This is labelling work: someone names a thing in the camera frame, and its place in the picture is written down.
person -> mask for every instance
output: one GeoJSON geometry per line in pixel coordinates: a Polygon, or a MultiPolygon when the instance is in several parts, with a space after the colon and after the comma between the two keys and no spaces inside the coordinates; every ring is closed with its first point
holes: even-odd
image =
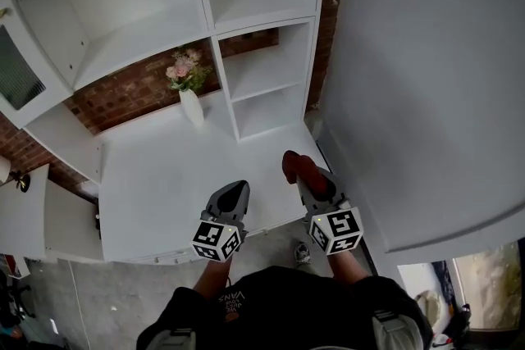
{"type": "MultiPolygon", "coordinates": [[[[308,180],[313,191],[315,165],[308,159],[297,159],[291,172],[308,180]]],[[[284,160],[283,171],[294,183],[284,160]]],[[[210,261],[192,289],[175,290],[157,322],[139,336],[136,348],[427,350],[431,346],[431,326],[394,280],[369,275],[351,251],[327,258],[333,278],[313,272],[308,247],[300,243],[295,249],[296,269],[272,266],[230,287],[226,282],[233,257],[224,263],[210,261]]]]}

white shelving unit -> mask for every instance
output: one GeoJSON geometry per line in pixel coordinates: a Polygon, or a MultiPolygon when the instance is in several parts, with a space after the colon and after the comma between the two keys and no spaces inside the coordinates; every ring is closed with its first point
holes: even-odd
{"type": "Polygon", "coordinates": [[[324,166],[302,122],[321,0],[2,2],[9,11],[0,26],[18,49],[13,57],[25,59],[26,73],[45,90],[18,114],[0,95],[0,111],[99,185],[108,260],[188,261],[207,194],[238,179],[252,185],[252,233],[303,215],[296,188],[282,179],[281,158],[294,149],[324,166]],[[273,28],[278,45],[222,58],[220,40],[273,28]],[[208,109],[199,130],[174,106],[93,136],[60,103],[124,66],[198,39],[211,44],[222,87],[201,98],[208,109]]]}

red brick wall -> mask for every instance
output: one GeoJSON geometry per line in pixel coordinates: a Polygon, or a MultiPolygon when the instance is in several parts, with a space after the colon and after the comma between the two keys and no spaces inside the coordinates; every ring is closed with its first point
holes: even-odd
{"type": "Polygon", "coordinates": [[[317,36],[317,49],[313,62],[312,81],[308,93],[307,110],[317,108],[321,96],[322,85],[326,77],[330,61],[331,46],[337,25],[337,12],[340,0],[322,0],[321,20],[319,22],[319,35],[317,36]]]}
{"type": "Polygon", "coordinates": [[[24,130],[18,130],[2,113],[0,113],[0,156],[11,161],[11,170],[19,170],[22,173],[30,172],[48,163],[51,181],[72,193],[81,195],[78,184],[86,179],[58,160],[24,130]]]}
{"type": "MultiPolygon", "coordinates": [[[[222,56],[228,57],[276,45],[278,30],[258,31],[219,44],[222,56]]],[[[189,43],[180,48],[195,48],[203,52],[202,64],[213,68],[201,92],[205,94],[220,88],[207,39],[189,43]]],[[[179,93],[168,88],[166,68],[173,64],[176,49],[161,52],[138,61],[105,78],[76,91],[64,103],[71,112],[93,133],[110,129],[139,116],[149,114],[180,102],[179,93]]]]}

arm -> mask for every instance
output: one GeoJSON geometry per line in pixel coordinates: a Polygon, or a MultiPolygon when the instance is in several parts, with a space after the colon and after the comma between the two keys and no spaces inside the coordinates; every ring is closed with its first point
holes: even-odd
{"type": "Polygon", "coordinates": [[[226,262],[209,261],[194,286],[194,291],[203,295],[207,300],[218,298],[226,287],[232,259],[233,257],[226,262]]]}
{"type": "Polygon", "coordinates": [[[334,273],[334,279],[340,283],[354,284],[368,277],[368,273],[350,251],[330,255],[328,262],[332,273],[334,273]]]}

white vase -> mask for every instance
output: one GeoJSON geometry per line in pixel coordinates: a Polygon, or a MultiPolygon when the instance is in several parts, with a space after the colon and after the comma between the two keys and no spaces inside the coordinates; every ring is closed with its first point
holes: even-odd
{"type": "Polygon", "coordinates": [[[182,109],[186,116],[192,123],[194,123],[195,127],[201,127],[204,123],[204,113],[199,98],[197,98],[195,92],[191,89],[187,89],[185,91],[179,91],[179,95],[182,109]]]}

